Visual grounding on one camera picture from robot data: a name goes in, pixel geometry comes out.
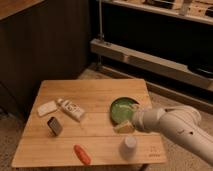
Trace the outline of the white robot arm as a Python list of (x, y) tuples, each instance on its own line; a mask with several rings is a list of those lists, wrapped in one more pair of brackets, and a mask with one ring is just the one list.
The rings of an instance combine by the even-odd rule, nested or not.
[(128, 126), (127, 131), (161, 133), (213, 166), (213, 136), (199, 127), (201, 115), (194, 107), (182, 105), (147, 109), (137, 104), (120, 104), (111, 108), (110, 115), (117, 123), (117, 132)]

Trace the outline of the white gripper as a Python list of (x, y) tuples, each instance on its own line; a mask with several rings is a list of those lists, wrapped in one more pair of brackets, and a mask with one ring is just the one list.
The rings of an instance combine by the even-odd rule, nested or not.
[(118, 124), (114, 127), (116, 133), (132, 133), (134, 128), (147, 133), (158, 131), (159, 120), (165, 114), (164, 109), (143, 109), (139, 104), (131, 104), (131, 107), (133, 111), (136, 111), (132, 117), (132, 124), (129, 120)]

